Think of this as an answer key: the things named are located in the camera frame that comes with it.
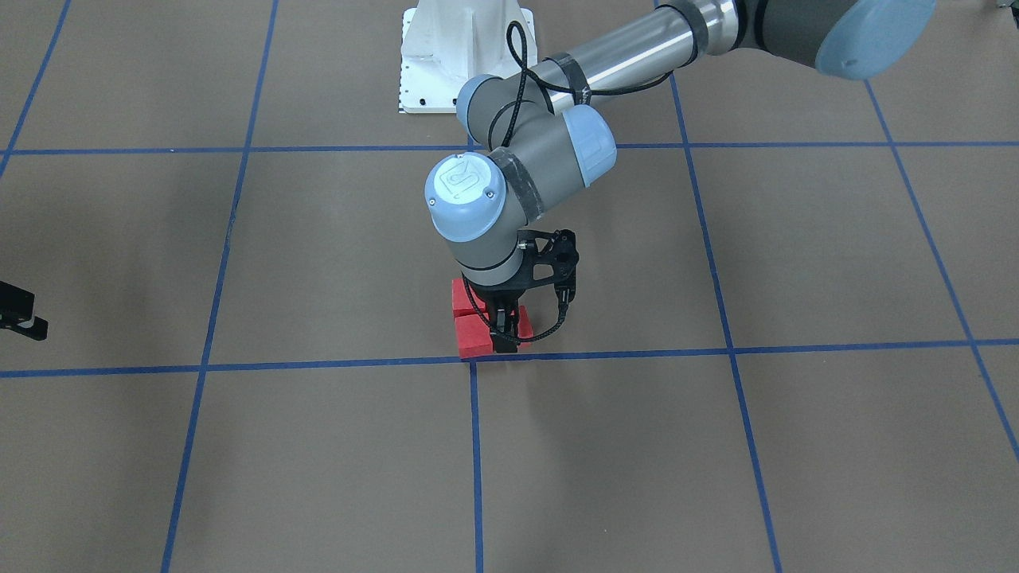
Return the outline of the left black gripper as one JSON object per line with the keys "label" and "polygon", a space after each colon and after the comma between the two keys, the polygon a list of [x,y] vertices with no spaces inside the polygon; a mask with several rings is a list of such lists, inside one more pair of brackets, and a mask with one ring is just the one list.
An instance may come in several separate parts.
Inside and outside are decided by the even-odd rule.
{"label": "left black gripper", "polygon": [[471,282],[463,276],[463,293],[468,306],[479,316],[489,319],[489,337],[495,354],[517,354],[519,338],[519,308],[525,289],[495,289]]}

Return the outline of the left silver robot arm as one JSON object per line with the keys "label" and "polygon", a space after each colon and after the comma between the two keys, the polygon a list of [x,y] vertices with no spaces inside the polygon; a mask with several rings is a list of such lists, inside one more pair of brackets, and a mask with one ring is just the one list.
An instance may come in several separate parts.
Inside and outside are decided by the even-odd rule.
{"label": "left silver robot arm", "polygon": [[[444,158],[424,184],[433,226],[461,269],[451,284],[459,355],[513,354],[564,325],[576,296],[576,235],[533,225],[615,166],[599,102],[742,48],[825,76],[869,80],[907,53],[933,12],[933,1],[662,1],[535,64],[523,25],[506,23],[517,71],[471,77],[455,98],[455,118],[482,151]],[[534,333],[520,301],[540,287],[554,289],[556,327]]]}

